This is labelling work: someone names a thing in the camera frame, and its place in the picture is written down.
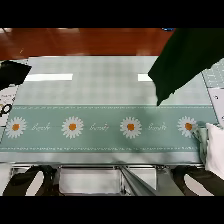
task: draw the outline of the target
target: white daisy print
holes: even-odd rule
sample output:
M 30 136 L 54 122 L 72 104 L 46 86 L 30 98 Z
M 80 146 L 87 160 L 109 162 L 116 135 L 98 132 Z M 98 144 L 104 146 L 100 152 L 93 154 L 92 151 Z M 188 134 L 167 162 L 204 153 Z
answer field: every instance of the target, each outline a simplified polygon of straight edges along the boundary
M 188 138 L 193 137 L 192 131 L 196 126 L 197 124 L 194 118 L 190 118 L 186 116 L 179 119 L 178 125 L 177 125 L 178 130 L 182 132 L 182 135 Z
M 6 126 L 6 135 L 8 138 L 17 138 L 26 130 L 26 121 L 22 117 L 14 117 Z
M 126 117 L 126 119 L 123 119 L 121 122 L 120 131 L 123 131 L 123 135 L 125 135 L 126 138 L 131 139 L 141 134 L 141 126 L 142 125 L 138 119 L 135 119 L 134 117 Z
M 63 135 L 66 135 L 66 138 L 75 138 L 82 134 L 83 130 L 83 121 L 78 117 L 69 117 L 68 119 L 63 122 L 62 131 L 64 132 Z

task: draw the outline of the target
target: white cloth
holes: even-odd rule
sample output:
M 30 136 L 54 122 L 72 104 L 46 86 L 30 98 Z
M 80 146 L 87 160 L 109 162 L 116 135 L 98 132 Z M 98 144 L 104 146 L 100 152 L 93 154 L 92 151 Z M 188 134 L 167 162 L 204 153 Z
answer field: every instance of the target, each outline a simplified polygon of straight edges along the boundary
M 208 146 L 205 170 L 209 170 L 224 180 L 224 130 L 213 124 L 206 124 Z

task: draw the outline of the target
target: wooden surface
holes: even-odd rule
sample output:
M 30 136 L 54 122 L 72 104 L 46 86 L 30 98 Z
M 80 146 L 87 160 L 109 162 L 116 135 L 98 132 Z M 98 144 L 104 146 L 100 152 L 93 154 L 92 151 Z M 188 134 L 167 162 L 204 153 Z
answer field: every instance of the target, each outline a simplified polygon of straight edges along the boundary
M 173 32 L 161 28 L 1 28 L 0 60 L 29 56 L 158 56 Z

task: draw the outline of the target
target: orange flower center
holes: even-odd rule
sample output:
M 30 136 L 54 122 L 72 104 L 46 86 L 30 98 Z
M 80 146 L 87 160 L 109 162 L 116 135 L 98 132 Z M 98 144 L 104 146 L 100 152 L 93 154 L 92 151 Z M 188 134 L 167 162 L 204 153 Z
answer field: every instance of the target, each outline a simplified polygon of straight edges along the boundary
M 186 123 L 186 124 L 185 124 L 185 128 L 186 128 L 188 131 L 190 131 L 190 130 L 192 129 L 192 124 L 190 124 L 190 123 Z
M 13 130 L 13 131 L 17 131 L 17 130 L 19 130 L 19 127 L 20 127 L 19 124 L 14 124 L 14 125 L 12 126 L 12 130 Z
M 135 129 L 135 126 L 134 126 L 134 124 L 128 124 L 128 130 L 129 131 L 133 131 L 134 129 Z
M 70 124 L 70 125 L 69 125 L 69 129 L 70 129 L 71 131 L 74 131 L 74 130 L 76 129 L 76 124 Z

